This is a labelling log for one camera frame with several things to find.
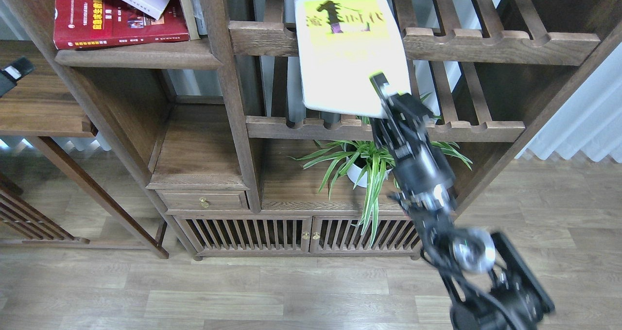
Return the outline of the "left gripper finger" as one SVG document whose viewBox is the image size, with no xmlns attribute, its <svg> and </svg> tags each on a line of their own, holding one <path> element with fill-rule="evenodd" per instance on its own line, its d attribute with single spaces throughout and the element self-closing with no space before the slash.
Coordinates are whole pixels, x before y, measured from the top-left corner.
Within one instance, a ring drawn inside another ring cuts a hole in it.
<svg viewBox="0 0 622 330">
<path fill-rule="evenodd" d="M 35 70 L 34 64 L 27 57 L 20 57 L 0 71 L 0 97 L 17 86 L 18 81 Z"/>
</svg>

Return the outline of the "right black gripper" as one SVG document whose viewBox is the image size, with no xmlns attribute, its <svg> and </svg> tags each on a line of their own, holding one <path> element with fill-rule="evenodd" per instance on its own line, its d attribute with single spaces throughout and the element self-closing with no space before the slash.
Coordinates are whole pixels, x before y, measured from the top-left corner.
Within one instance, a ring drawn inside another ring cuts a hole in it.
<svg viewBox="0 0 622 330">
<path fill-rule="evenodd" d="M 370 124 L 376 144 L 395 160 L 393 175 L 400 192 L 395 198 L 410 204 L 454 204 L 449 191 L 454 172 L 423 127 L 434 118 L 433 112 L 419 97 L 393 88 L 384 73 L 369 79 L 380 100 L 380 115 Z"/>
</svg>

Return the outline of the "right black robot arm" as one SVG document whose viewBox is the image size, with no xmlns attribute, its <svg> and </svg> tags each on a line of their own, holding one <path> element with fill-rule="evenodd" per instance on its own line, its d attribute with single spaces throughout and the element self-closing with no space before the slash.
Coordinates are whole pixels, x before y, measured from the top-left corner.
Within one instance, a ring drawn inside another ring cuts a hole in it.
<svg viewBox="0 0 622 330">
<path fill-rule="evenodd" d="M 454 225 L 449 192 L 454 172 L 433 146 L 426 124 L 433 113 L 419 97 L 393 88 L 383 73 L 370 77 L 382 113 L 373 137 L 395 160 L 398 192 L 391 197 L 413 222 L 420 255 L 435 267 L 451 299 L 455 330 L 535 330 L 555 312 L 551 297 L 502 232 Z"/>
</svg>

